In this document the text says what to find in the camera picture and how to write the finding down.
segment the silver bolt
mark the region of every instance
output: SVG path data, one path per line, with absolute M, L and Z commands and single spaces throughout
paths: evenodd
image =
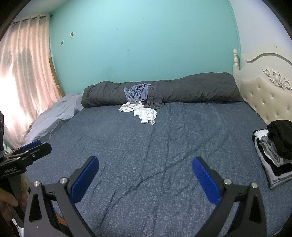
M 256 188 L 258 187 L 258 184 L 255 183 L 255 182 L 252 182 L 252 183 L 251 183 L 251 186 L 253 187 L 253 189 L 256 189 Z
M 39 181 L 36 181 L 36 182 L 34 182 L 34 186 L 35 186 L 35 187 L 38 187 L 38 186 L 39 186 L 39 184 L 40 184 L 40 182 L 39 182 Z
M 65 178 L 65 177 L 60 179 L 60 183 L 61 183 L 61 184 L 65 184 L 65 183 L 67 183 L 67 182 L 68 182 L 68 179 Z
M 226 185 L 231 185 L 231 180 L 230 179 L 224 179 L 223 182 L 226 184 Z

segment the white bed frame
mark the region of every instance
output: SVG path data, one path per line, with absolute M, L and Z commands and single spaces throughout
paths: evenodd
M 266 124 L 292 121 L 292 52 L 276 45 L 262 46 L 242 55 L 242 69 L 236 49 L 233 54 L 233 76 L 242 98 Z

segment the bed post finial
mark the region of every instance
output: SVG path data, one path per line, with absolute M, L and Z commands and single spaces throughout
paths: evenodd
M 235 66 L 239 66 L 238 65 L 238 57 L 237 57 L 237 50 L 236 49 L 233 50 L 233 54 L 234 54 L 234 59 L 233 59 L 234 65 Z

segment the curtain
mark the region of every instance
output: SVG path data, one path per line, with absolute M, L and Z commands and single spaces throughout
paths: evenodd
M 32 122 L 60 99 L 49 64 L 49 22 L 49 16 L 20 20 L 0 42 L 3 139 L 12 149 L 25 143 Z

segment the mattress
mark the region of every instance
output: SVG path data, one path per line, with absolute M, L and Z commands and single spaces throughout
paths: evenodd
M 100 169 L 76 204 L 97 236 L 195 236 L 215 207 L 192 172 L 196 156 L 222 178 L 258 183 L 268 236 L 284 225 L 292 182 L 269 189 L 251 139 L 266 124 L 245 102 L 168 103 L 157 110 L 155 125 L 141 124 L 119 107 L 81 110 L 49 139 L 52 153 L 26 173 L 32 182 L 55 183 L 97 156 Z

